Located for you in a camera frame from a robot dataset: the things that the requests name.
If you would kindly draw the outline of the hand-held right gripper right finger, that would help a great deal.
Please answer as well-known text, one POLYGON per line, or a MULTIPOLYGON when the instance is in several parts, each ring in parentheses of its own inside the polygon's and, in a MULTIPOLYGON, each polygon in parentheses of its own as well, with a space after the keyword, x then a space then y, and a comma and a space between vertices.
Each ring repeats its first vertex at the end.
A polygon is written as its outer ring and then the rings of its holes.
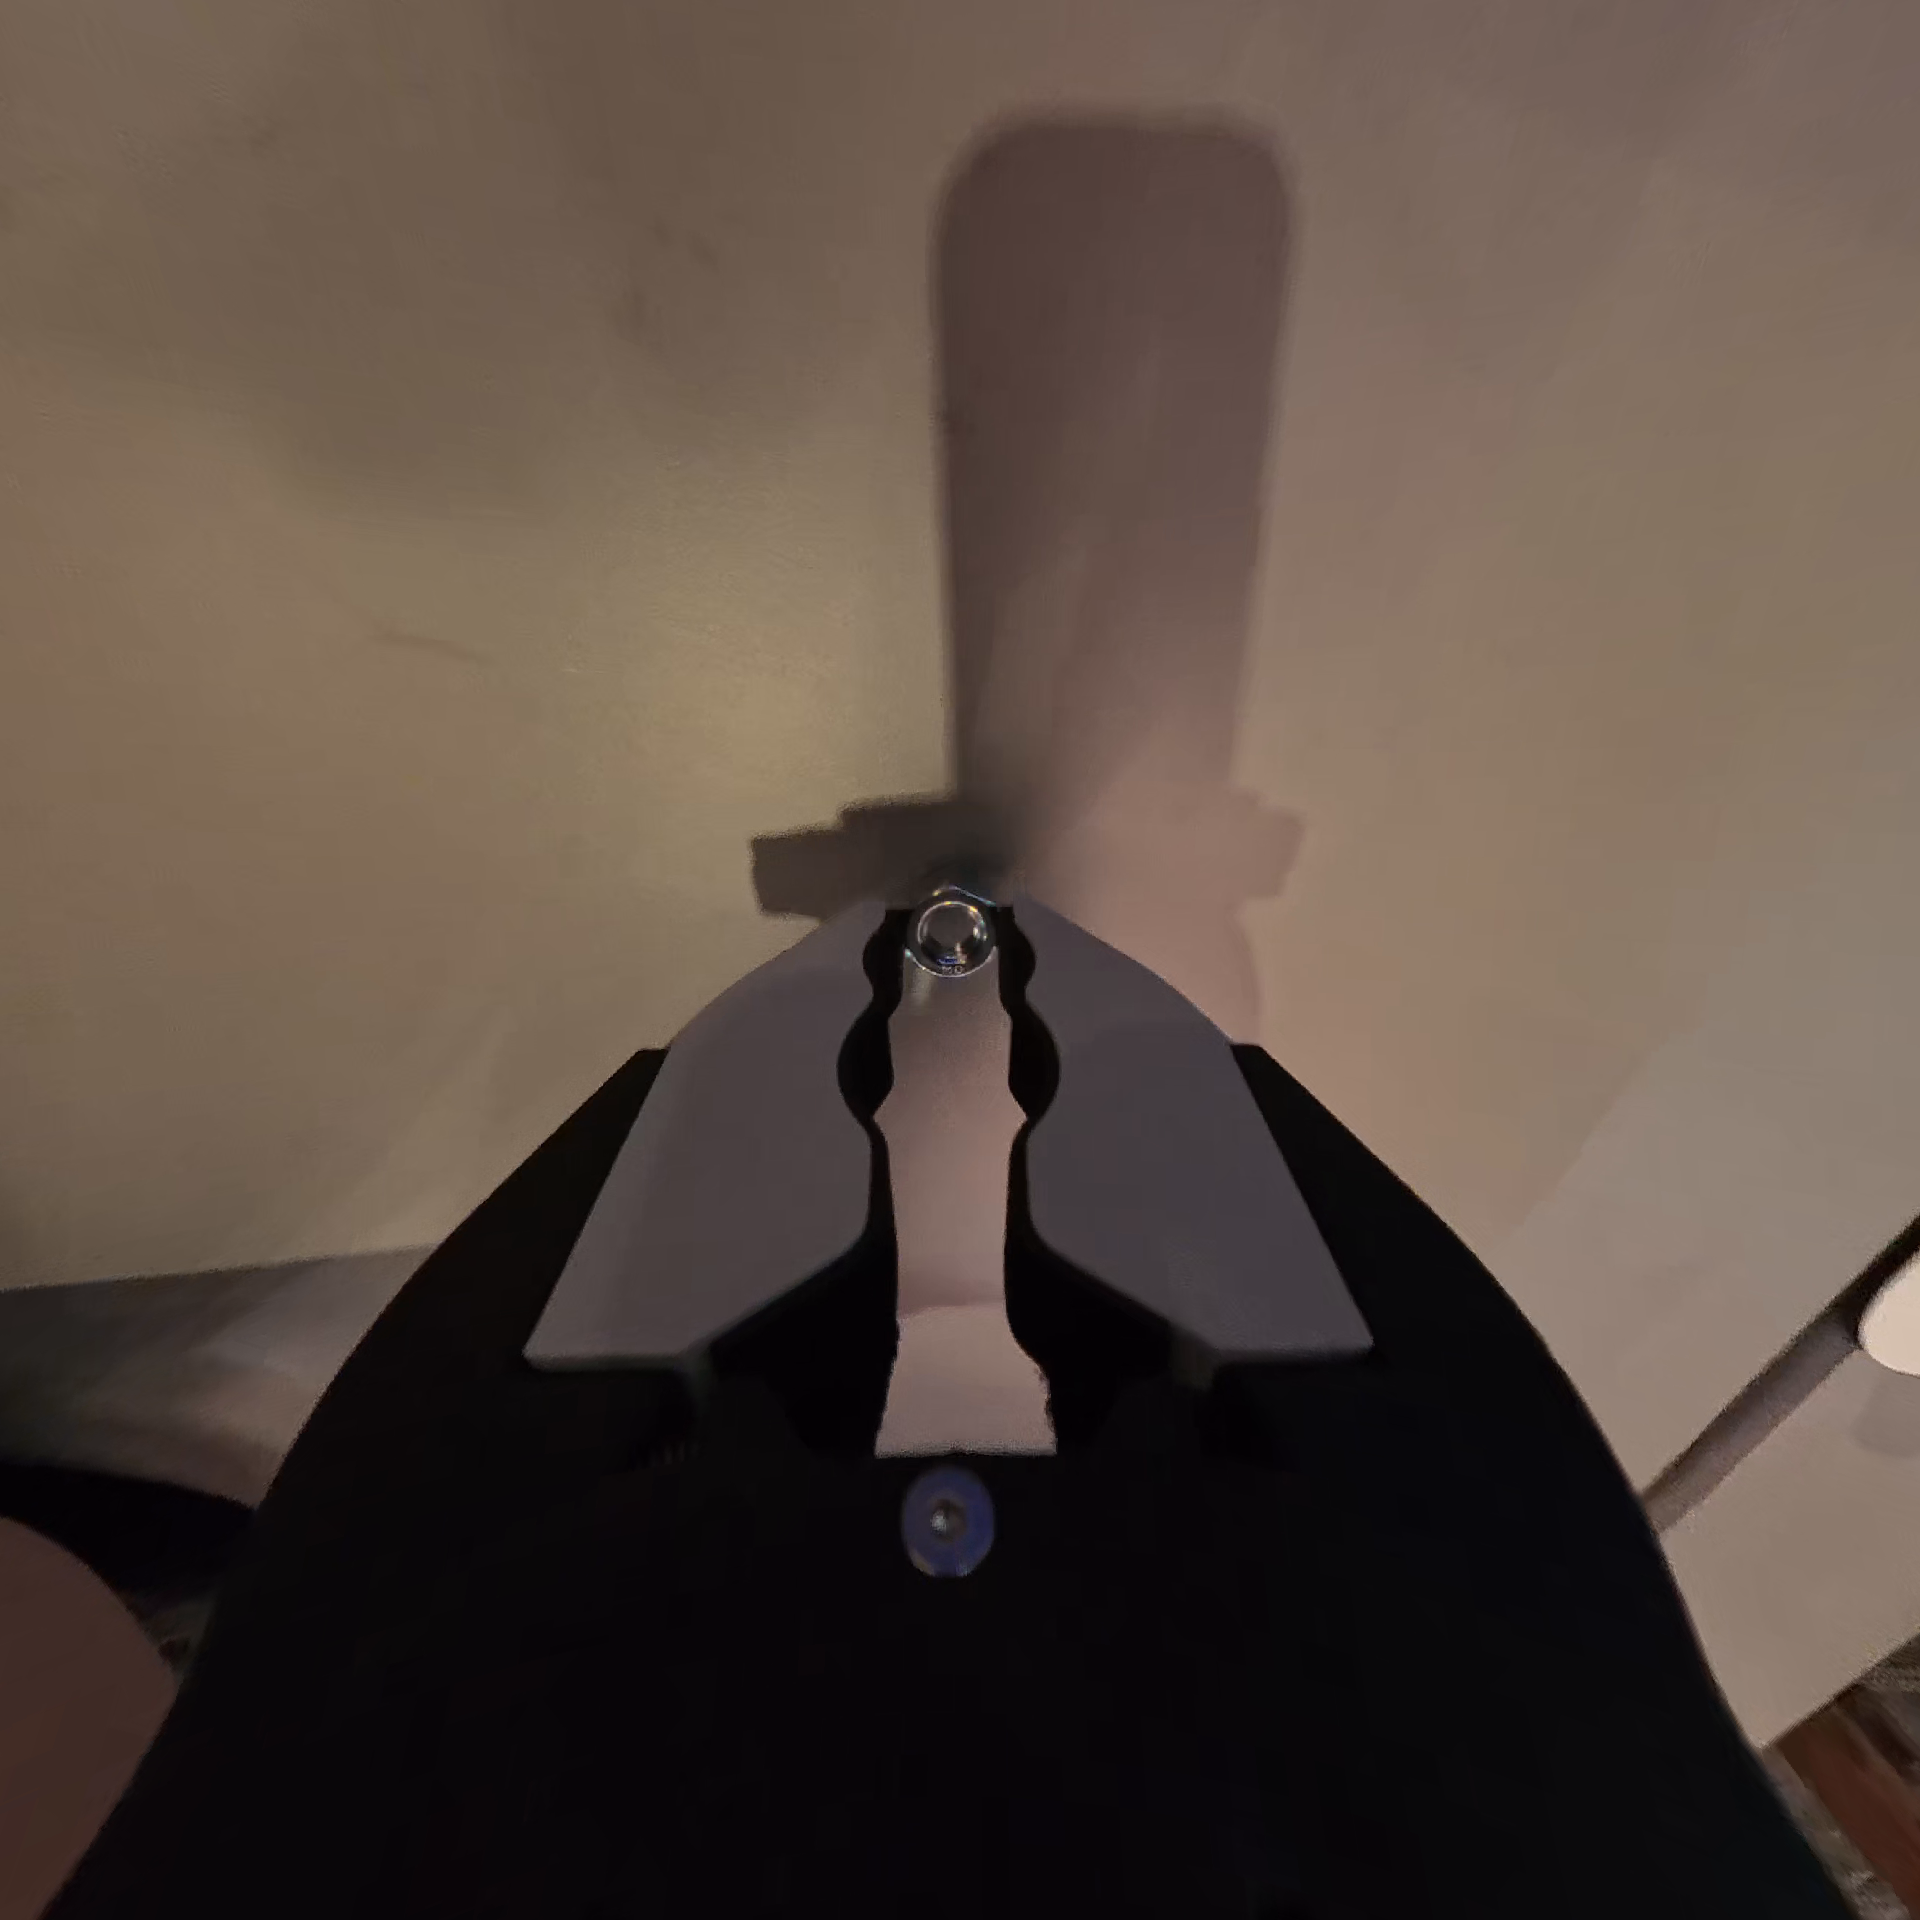
POLYGON ((1228 1036, 1170 978, 1040 900, 1023 1010, 1052 1057, 1025 1133, 1037 1243, 1212 1362, 1333 1362, 1375 1333, 1228 1036))

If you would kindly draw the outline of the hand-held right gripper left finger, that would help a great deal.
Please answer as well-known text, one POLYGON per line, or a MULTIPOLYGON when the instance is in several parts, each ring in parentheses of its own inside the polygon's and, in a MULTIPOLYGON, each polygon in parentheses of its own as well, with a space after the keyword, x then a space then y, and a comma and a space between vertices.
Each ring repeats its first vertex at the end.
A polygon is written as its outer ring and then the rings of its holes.
POLYGON ((888 1214, 899 923, 855 900, 672 1042, 526 1338, 543 1371, 688 1367, 888 1214))

